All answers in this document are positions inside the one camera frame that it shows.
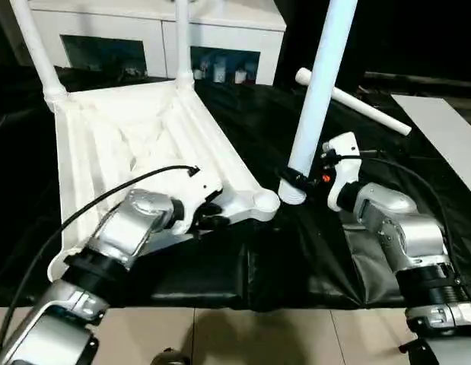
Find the white pvc pipe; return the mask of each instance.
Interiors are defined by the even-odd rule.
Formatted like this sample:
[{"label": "white pvc pipe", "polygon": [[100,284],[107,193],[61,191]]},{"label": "white pvc pipe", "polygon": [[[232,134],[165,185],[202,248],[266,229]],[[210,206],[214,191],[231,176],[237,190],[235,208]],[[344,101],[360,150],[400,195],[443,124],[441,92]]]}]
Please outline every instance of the white pvc pipe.
[{"label": "white pvc pipe", "polygon": [[[317,150],[321,129],[340,69],[343,52],[352,25],[358,0],[330,0],[320,45],[313,64],[313,74],[304,99],[294,139],[289,167],[308,176]],[[304,202],[306,194],[281,179],[279,197],[296,205]]]},{"label": "white pvc pipe", "polygon": [[[311,79],[311,71],[307,68],[300,68],[296,74],[295,79],[296,82],[301,85],[308,85]],[[333,88],[332,98],[355,110],[356,112],[359,112],[360,114],[373,119],[376,122],[385,125],[387,128],[391,128],[392,130],[402,135],[408,135],[411,132],[410,126],[400,122],[397,119],[394,119],[392,116],[382,113],[380,110],[377,110],[370,105],[367,105],[366,103],[360,101],[350,94],[347,94],[345,91],[340,90],[337,87]]]},{"label": "white pvc pipe", "polygon": [[189,37],[189,0],[176,0],[177,76],[178,85],[192,87],[191,52]]},{"label": "white pvc pipe", "polygon": [[10,3],[22,36],[29,49],[30,57],[36,67],[37,74],[43,83],[44,100],[52,110],[54,102],[66,97],[68,93],[61,82],[59,82],[56,70],[47,56],[27,0],[11,0]]}]

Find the white cabinet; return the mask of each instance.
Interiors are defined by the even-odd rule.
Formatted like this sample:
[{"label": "white cabinet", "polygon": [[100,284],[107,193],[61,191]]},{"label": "white cabinet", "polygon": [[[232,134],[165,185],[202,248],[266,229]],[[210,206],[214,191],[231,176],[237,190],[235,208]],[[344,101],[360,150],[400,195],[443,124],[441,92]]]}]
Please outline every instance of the white cabinet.
[{"label": "white cabinet", "polygon": [[[162,29],[164,35],[164,49],[166,52],[166,67],[167,76],[169,78],[176,77],[177,70],[177,49],[176,49],[176,23],[170,21],[162,22]],[[199,59],[194,59],[196,52],[193,52],[193,48],[204,47],[208,49],[221,49],[242,51],[255,53],[255,57],[252,60],[243,62],[241,65],[232,65],[230,69],[227,65],[225,66],[226,72],[231,76],[235,71],[240,68],[245,70],[244,63],[253,63],[255,70],[257,84],[272,85],[274,81],[275,69],[278,64],[279,50],[282,44],[283,32],[272,31],[272,30],[258,30],[249,28],[238,28],[238,27],[219,27],[215,25],[205,24],[191,24],[191,47],[192,47],[192,61],[193,66],[197,67]],[[231,55],[230,52],[221,52],[224,56],[220,56],[226,60],[226,63],[230,63],[230,58],[237,58],[237,54]],[[214,60],[217,56],[212,56],[209,64],[209,72],[216,72]]]},{"label": "white cabinet", "polygon": [[33,11],[33,17],[54,65],[86,68],[83,63],[90,62],[91,68],[101,68],[97,63],[123,57],[134,67],[140,51],[143,60],[137,62],[145,63],[147,74],[166,77],[160,21],[60,11]]},{"label": "white cabinet", "polygon": [[[54,65],[176,76],[171,0],[30,0],[30,8]],[[196,0],[190,11],[197,78],[272,84],[286,27],[273,0]]]}]

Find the black tablecloth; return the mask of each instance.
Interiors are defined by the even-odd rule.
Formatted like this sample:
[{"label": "black tablecloth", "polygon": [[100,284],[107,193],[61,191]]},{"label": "black tablecloth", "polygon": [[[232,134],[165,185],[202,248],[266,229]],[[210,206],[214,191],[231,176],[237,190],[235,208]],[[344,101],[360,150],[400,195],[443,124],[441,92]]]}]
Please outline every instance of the black tablecloth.
[{"label": "black tablecloth", "polygon": [[[59,70],[70,91],[129,82],[116,76]],[[304,89],[196,83],[196,92],[260,184],[277,190],[288,160]],[[390,99],[381,109],[415,127]],[[471,192],[415,127],[403,137],[332,102],[322,141],[353,131],[362,150],[384,150],[427,179],[443,199],[453,246],[471,289]],[[420,211],[436,204],[412,177],[364,162],[361,179],[411,195]],[[140,258],[119,305],[198,306],[269,310],[402,306],[396,279],[377,241],[345,232],[316,189],[304,204],[282,205],[273,221],[244,221]],[[38,247],[59,225],[54,118],[30,68],[0,67],[0,305]],[[28,286],[33,300],[59,243],[45,254]]]}]

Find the black fabric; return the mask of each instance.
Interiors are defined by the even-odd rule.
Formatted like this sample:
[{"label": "black fabric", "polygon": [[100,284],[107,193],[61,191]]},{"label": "black fabric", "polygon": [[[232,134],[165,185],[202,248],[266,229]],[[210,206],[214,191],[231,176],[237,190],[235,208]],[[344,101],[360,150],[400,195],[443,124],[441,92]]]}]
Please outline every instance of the black fabric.
[{"label": "black fabric", "polygon": [[[145,81],[73,70],[60,75],[69,90]],[[199,82],[196,92],[260,184],[277,190],[277,170],[287,163],[304,89]],[[24,265],[59,225],[54,121],[40,93],[31,69],[0,68],[0,303],[7,303]],[[382,100],[380,107],[413,125],[392,100]],[[417,128],[404,138],[332,103],[321,140],[349,130],[362,150],[385,151],[438,191],[463,280],[471,288],[471,192]],[[422,212],[439,217],[428,192],[400,171],[366,161],[361,179],[409,194]],[[318,186],[304,204],[282,205],[271,222],[240,222],[142,257],[131,272],[125,303],[118,304],[261,311],[402,306],[375,239],[344,231],[341,218],[326,207],[326,194],[326,187]],[[42,260],[30,299],[45,287],[54,254]]]}]

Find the cabinet door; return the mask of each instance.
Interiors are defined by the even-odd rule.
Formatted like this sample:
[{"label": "cabinet door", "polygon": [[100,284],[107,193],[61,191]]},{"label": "cabinet door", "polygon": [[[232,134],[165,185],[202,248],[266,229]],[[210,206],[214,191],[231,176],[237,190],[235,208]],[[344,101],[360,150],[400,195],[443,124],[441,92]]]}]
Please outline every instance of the cabinet door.
[{"label": "cabinet door", "polygon": [[33,17],[54,65],[166,77],[160,21],[56,11]]},{"label": "cabinet door", "polygon": [[[190,26],[195,77],[201,75],[202,78],[219,82],[234,82],[237,79],[240,82],[245,78],[247,82],[272,85],[283,32],[205,24]],[[162,28],[167,76],[175,78],[176,23],[163,21]]]}]

